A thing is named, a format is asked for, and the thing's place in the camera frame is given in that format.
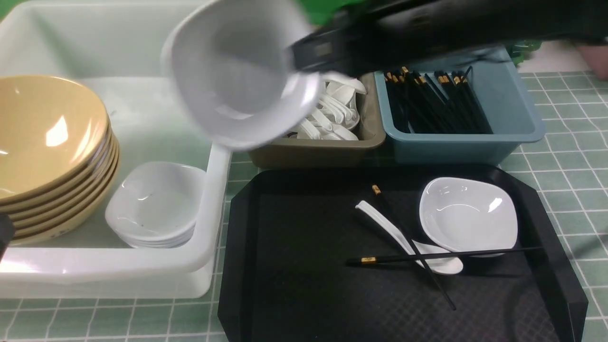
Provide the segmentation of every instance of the white ceramic spoon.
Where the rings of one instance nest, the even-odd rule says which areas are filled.
[[[333,110],[333,109],[327,108],[327,107],[321,108],[320,111],[327,118],[329,118],[329,120],[332,120],[332,122],[334,122],[335,124],[338,124],[338,125],[344,124],[344,115],[340,111]]]
[[[341,104],[343,104],[345,106],[349,106],[350,102],[354,98],[354,88],[352,88],[350,86],[345,86],[345,85],[338,85],[338,87],[336,89],[333,89],[333,87],[330,87],[333,84],[335,84],[335,83],[330,83],[327,86],[327,90],[325,91],[325,94],[333,97]]]
[[[300,121],[295,130],[298,132],[297,139],[321,139],[321,132],[308,119]]]
[[[334,88],[334,87],[337,87],[340,85],[346,85],[346,86],[349,86],[350,88],[353,88],[359,94],[367,94],[367,89],[365,89],[365,86],[363,85],[363,83],[361,81],[359,81],[358,79],[353,79],[349,76],[340,74],[338,72],[332,71],[332,72],[328,72],[328,73],[324,74],[323,80],[330,83],[328,85],[328,88],[330,91],[332,91],[333,90],[332,88]]]
[[[345,127],[332,123],[319,109],[315,108],[311,112],[314,121],[311,121],[321,132],[321,139],[326,140],[359,140],[353,132]]]
[[[325,108],[342,113],[342,115],[344,115],[344,127],[346,127],[348,130],[354,129],[361,119],[356,111],[353,111],[349,107],[340,103],[338,100],[326,94],[321,94],[319,103]]]
[[[361,201],[359,204],[355,206],[355,208],[364,212],[366,215],[371,217],[380,227],[382,227],[387,233],[389,233],[395,241],[403,248],[403,250],[409,255],[415,255],[414,250],[407,243],[406,238],[403,236],[401,231],[390,221],[386,219],[379,211],[376,210],[373,206],[371,206],[366,201]],[[421,254],[433,254],[433,253],[450,253],[448,250],[445,250],[441,247],[426,245],[425,243],[420,243],[414,241],[414,244],[418,248]],[[429,264],[430,269],[437,274],[458,274],[463,269],[462,261],[457,257],[450,257],[445,259],[429,259],[426,260]],[[420,267],[424,267],[422,262],[419,260],[416,263]]]

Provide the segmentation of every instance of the grid pattern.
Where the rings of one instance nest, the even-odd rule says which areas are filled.
[[[589,297],[584,342],[608,341],[608,82],[589,72],[522,74],[547,126],[502,167],[534,187]],[[394,165],[390,144],[365,160]],[[233,155],[212,287],[196,299],[0,299],[0,338],[226,342],[217,318],[230,200],[260,170]]]

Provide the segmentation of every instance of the black robotic arm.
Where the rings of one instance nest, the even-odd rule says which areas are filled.
[[[607,0],[366,0],[292,46],[296,69],[351,77],[520,40],[604,44]]]

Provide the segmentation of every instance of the stack of yellow bowls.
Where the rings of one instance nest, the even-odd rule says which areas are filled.
[[[82,224],[108,194],[120,151],[103,102],[58,77],[0,78],[0,212],[12,245]]]

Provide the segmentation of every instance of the white bowl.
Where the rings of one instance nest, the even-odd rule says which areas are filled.
[[[108,225],[138,242],[171,242],[192,233],[205,171],[173,162],[136,167],[106,207]]]
[[[321,75],[296,72],[288,49],[311,32],[294,0],[209,1],[167,39],[164,72],[211,140],[250,150],[316,106]]]
[[[135,247],[135,248],[138,248],[138,247],[174,248],[174,247],[181,246],[181,245],[185,244],[186,242],[188,242],[192,238],[193,234],[194,234],[194,226],[192,227],[192,229],[188,230],[185,234],[183,234],[175,239],[164,240],[164,241],[160,241],[160,242],[145,242],[145,241],[132,239],[125,235],[121,235],[121,234],[117,234],[117,235],[120,237],[120,239],[122,239],[124,242],[126,242],[129,246]]]
[[[453,252],[508,249],[517,242],[515,205],[503,189],[488,183],[431,181],[420,199],[420,222],[431,240]]]

